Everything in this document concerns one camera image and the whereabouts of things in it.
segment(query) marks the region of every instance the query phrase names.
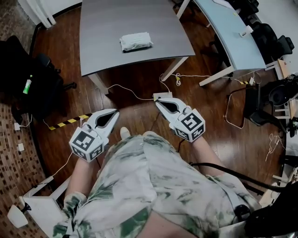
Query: light blue desk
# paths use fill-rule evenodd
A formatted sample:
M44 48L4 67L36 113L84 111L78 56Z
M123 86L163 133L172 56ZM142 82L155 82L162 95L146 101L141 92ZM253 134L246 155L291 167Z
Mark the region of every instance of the light blue desk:
M177 17L180 18L190 0L184 0ZM263 57L251 34L241 37L246 25L235 10L215 3L213 0L194 0L218 35L231 66L200 82L200 86L236 70L266 68Z

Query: green patterned fabric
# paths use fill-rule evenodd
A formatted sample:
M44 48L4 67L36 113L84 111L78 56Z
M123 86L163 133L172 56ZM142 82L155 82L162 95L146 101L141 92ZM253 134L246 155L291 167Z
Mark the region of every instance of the green patterned fabric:
M65 197L55 238L135 238L152 211L196 237L243 236L233 225L237 219L226 192L183 161L164 138L129 137L112 146L105 159L88 197L78 192ZM214 179L251 211L260 208L237 178Z

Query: wooden floor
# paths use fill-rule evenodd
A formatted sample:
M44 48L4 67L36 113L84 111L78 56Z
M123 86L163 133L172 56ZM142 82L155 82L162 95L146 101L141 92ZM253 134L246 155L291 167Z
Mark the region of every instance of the wooden floor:
M67 117L53 112L46 118L46 122L54 124L71 119L78 115L95 112L101 109L101 95L96 86L88 79L82 78L80 72L79 28L80 12L77 8L56 18L57 25L49 30L41 29L37 34L34 55L45 53L52 59L53 64L62 70L61 75L65 83L76 82L77 89L67 91L65 100L61 103L67 109ZM183 27L192 43L196 56L189 57L177 70L186 75L212 75L217 67L216 58L209 58L200 54L200 50L209 45L214 39L211 27L205 28L200 24L208 24L202 13L194 18L185 12L181 18ZM166 88L159 83L159 76L170 65L172 60L138 63L122 66L101 73L108 86L120 84L133 90L138 97L149 99L153 93L166 92ZM260 71L262 84L275 80L273 71ZM252 73L239 80L249 80ZM251 176L263 182L271 183L273 174L279 174L278 158L282 152L278 146L265 162L269 150L269 135L278 134L273 125L258 127L250 121L245 121L242 130L227 124L224 113L227 94L243 87L237 81L218 79L205 87L200 87L203 78L182 77L181 86L175 84L175 77L171 76L165 83L173 92L173 96L180 98L187 105L196 108L206 120L204 137L223 163L233 170ZM244 107L245 93L241 92L231 101L229 118L240 124ZM115 130L110 135L110 144L120 140L120 128L127 127L131 134L142 134L150 129L166 138L177 148L180 139L172 134L168 122L159 116L154 123L158 109L152 101L141 101L134 95L119 87L113 87L110 94L103 97L105 108L120 109L120 119ZM35 122L38 141L49 174L55 173L66 161L71 153L68 142L79 122L66 125L54 131L49 131L42 122ZM188 143L184 142L180 150L186 161L195 161ZM77 158L72 156L70 162L56 176L55 181L61 184L71 175Z

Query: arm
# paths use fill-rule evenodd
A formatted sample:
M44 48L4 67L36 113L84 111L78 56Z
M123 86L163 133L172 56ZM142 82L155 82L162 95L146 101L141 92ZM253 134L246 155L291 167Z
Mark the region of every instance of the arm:
M198 163L212 163L225 167L220 161L219 157L214 153L210 145L202 136L192 143L192 148ZM203 175L211 176L224 174L224 172L221 170L207 166L201 166L200 172Z
M89 195L92 188L92 175L94 163L88 163L83 159L78 159L74 172L71 176L65 196L73 192L81 192L85 196Z

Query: person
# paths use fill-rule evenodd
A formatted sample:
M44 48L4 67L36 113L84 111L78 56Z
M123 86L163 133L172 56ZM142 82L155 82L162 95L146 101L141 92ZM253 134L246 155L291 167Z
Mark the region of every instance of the person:
M196 170L154 132L130 136L123 127L121 138L108 150L93 187L93 162L77 161L54 238L245 236L219 185L230 188L251 212L259 209L239 179L212 167ZM198 163L223 166L202 136L192 148Z

